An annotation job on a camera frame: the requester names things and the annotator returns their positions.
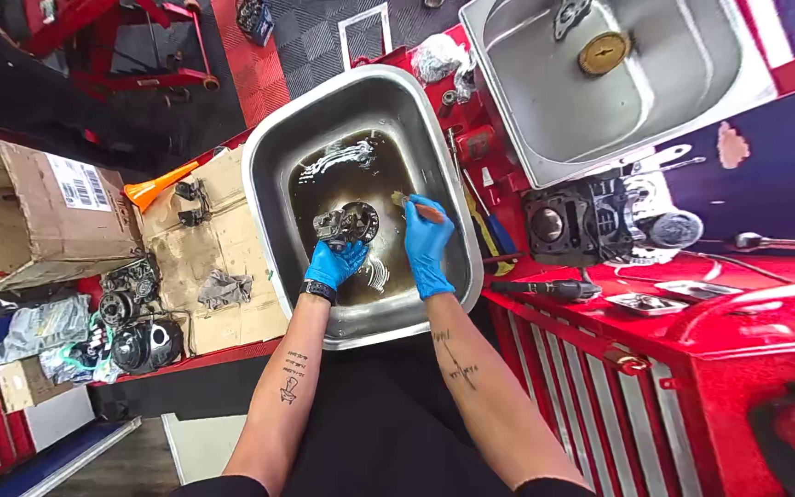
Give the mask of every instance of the parts washer sink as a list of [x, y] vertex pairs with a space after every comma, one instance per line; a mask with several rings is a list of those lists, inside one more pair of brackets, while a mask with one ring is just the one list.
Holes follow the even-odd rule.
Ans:
[[[435, 112], [411, 74], [370, 64], [339, 74], [275, 110], [245, 144], [241, 157], [245, 195], [284, 314], [288, 318], [293, 314], [309, 263], [289, 197], [291, 172], [303, 158], [329, 143], [371, 129], [397, 144], [414, 190], [404, 193], [435, 199], [456, 224], [442, 268], [463, 309], [470, 311], [480, 296], [483, 264], [462, 185]], [[358, 200], [377, 210], [389, 205], [397, 209], [391, 204], [391, 194], [370, 192], [370, 198]], [[370, 247], [371, 255], [403, 250], [403, 225], [386, 226], [383, 221]], [[337, 302], [330, 310], [323, 347], [360, 347], [428, 331], [425, 304], [412, 279], [408, 280], [395, 295], [379, 300], [350, 306]]]
[[[484, 103], [504, 122], [534, 188], [778, 94], [736, 0], [592, 0], [556, 41], [554, 18], [567, 1], [473, 0], [459, 11], [480, 61], [478, 86], [486, 82]], [[579, 52], [609, 31], [628, 35], [631, 53], [590, 78]]]

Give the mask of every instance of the orange funnel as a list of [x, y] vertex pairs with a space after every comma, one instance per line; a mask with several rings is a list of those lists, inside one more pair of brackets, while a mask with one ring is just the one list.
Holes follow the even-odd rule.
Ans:
[[125, 185], [125, 195], [139, 208], [140, 213], [145, 212], [149, 204], [152, 203], [152, 200], [154, 200], [164, 188], [180, 181], [198, 166], [198, 161], [193, 160], [189, 164], [183, 164], [177, 169], [165, 173], [158, 178], [137, 183], [136, 185]]

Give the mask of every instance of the forearm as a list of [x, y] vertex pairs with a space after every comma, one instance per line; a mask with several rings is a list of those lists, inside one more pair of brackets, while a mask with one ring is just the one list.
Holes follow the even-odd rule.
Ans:
[[262, 483], [272, 497], [293, 467], [315, 397], [330, 304], [302, 294], [281, 343], [266, 364], [250, 401], [248, 420], [223, 472]]
[[511, 370], [453, 294], [426, 299], [437, 363], [468, 432], [512, 490], [541, 477], [585, 485]]

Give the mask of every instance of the blue screwdriver handle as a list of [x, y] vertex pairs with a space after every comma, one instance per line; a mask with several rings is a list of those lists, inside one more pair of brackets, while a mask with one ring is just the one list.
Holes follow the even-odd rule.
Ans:
[[511, 239], [511, 235], [508, 234], [508, 231], [505, 230], [502, 223], [495, 217], [495, 214], [491, 214], [487, 218], [487, 223], [490, 225], [490, 232], [493, 234], [493, 237], [499, 245], [502, 246], [502, 253], [516, 254], [517, 247], [514, 246], [514, 240]]

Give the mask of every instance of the stainless steel sink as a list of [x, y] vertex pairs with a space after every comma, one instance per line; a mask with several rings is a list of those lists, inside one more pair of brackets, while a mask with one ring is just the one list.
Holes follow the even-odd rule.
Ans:
[[[561, 0], [474, 0], [459, 12], [497, 112], [533, 187], [763, 104], [777, 92], [735, 0], [593, 0], [555, 38]], [[609, 31], [633, 42], [597, 78], [580, 51]]]
[[[373, 143], [372, 163], [340, 162], [314, 181], [306, 178], [322, 153], [359, 140]], [[429, 329], [403, 251], [403, 210], [391, 201], [396, 189], [433, 198], [447, 210], [457, 230], [446, 248], [444, 273], [466, 311], [477, 302], [483, 267], [471, 216], [435, 113], [411, 74], [388, 65], [360, 66], [274, 111], [248, 138], [242, 174], [288, 317], [316, 241], [314, 233], [309, 236], [312, 216], [348, 202], [366, 202], [378, 213], [368, 262], [340, 287], [324, 348], [359, 347]]]

